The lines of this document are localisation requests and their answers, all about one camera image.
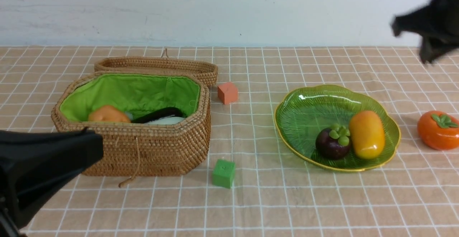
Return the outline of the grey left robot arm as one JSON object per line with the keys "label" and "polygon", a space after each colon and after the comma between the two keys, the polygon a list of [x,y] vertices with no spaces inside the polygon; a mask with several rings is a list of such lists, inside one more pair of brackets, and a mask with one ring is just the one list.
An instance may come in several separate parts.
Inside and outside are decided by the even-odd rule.
{"label": "grey left robot arm", "polygon": [[53,133],[0,133],[0,233],[21,237],[38,211],[102,160],[103,137],[85,127]]}

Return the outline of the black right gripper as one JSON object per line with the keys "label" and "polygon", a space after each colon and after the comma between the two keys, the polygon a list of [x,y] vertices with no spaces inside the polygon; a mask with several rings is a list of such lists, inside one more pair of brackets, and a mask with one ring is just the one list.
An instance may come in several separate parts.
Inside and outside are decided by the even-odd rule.
{"label": "black right gripper", "polygon": [[433,64],[459,48],[459,0],[431,0],[418,10],[397,15],[391,28],[395,37],[403,32],[420,35],[420,62]]}

